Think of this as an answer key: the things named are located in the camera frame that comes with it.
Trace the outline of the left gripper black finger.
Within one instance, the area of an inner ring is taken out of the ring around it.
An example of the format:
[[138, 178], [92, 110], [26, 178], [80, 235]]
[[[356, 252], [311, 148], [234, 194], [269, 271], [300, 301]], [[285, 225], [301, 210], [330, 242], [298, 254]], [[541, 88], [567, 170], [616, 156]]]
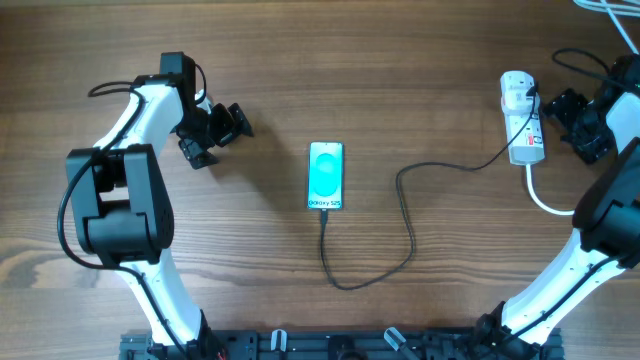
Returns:
[[193, 169], [201, 169], [218, 163], [218, 159], [214, 155], [202, 149], [198, 144], [180, 144], [179, 147]]
[[234, 125], [232, 128], [233, 137], [236, 138], [240, 135], [245, 135], [248, 137], [253, 137], [253, 129], [246, 115], [242, 111], [241, 107], [238, 103], [233, 103], [229, 108], [229, 113], [231, 114]]

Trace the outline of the teal Galaxy smartphone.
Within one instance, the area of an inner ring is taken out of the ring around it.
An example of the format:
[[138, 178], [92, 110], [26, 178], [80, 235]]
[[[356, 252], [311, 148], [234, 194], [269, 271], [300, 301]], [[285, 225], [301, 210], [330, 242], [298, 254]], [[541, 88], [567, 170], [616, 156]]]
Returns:
[[312, 142], [309, 148], [307, 207], [343, 207], [344, 145], [341, 142]]

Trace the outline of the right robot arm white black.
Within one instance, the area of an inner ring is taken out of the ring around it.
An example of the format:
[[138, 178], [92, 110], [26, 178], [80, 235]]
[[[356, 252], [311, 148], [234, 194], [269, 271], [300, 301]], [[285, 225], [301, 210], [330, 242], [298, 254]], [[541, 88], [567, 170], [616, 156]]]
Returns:
[[607, 280], [639, 263], [639, 57], [618, 58], [593, 100], [618, 155], [576, 206], [567, 244], [521, 293], [483, 315], [471, 359], [533, 359], [555, 326]]

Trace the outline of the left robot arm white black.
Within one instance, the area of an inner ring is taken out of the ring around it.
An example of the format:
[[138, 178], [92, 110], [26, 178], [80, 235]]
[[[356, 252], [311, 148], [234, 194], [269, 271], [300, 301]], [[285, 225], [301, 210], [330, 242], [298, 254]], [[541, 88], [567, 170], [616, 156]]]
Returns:
[[204, 77], [185, 53], [165, 52], [154, 75], [95, 86], [89, 97], [123, 93], [129, 103], [104, 137], [66, 158], [60, 245], [80, 266], [127, 282], [151, 325], [144, 350], [157, 359], [226, 355], [173, 260], [174, 213], [158, 163], [171, 135], [194, 170], [217, 163], [212, 148], [253, 136], [238, 104], [214, 103], [196, 87]]

